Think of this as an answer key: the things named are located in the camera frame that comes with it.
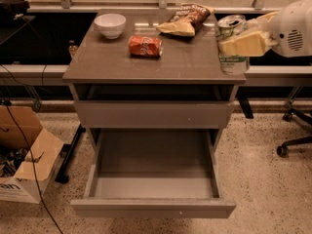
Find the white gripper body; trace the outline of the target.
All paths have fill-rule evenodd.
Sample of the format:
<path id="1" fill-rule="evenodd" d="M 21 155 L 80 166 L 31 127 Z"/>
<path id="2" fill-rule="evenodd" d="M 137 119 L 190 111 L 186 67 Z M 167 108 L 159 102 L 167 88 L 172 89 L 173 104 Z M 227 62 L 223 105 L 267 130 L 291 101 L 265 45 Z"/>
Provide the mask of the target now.
<path id="1" fill-rule="evenodd" d="M 269 22 L 276 45 L 272 50 L 286 58 L 312 56 L 312 0 L 301 0 L 282 9 Z"/>

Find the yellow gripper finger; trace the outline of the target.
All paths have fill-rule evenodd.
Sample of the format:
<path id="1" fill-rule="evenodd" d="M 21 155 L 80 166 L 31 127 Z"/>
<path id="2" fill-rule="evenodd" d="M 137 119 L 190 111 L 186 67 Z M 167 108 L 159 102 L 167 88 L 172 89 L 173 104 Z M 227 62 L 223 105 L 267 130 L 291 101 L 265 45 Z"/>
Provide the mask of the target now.
<path id="1" fill-rule="evenodd" d="M 218 43 L 224 56 L 261 57 L 278 42 L 268 32 L 254 31 L 222 40 Z"/>
<path id="2" fill-rule="evenodd" d="M 265 32 L 268 30 L 269 22 L 277 15 L 277 12 L 271 12 L 262 16 L 259 16 L 255 19 L 249 19 L 247 21 L 248 31 L 262 31 Z"/>

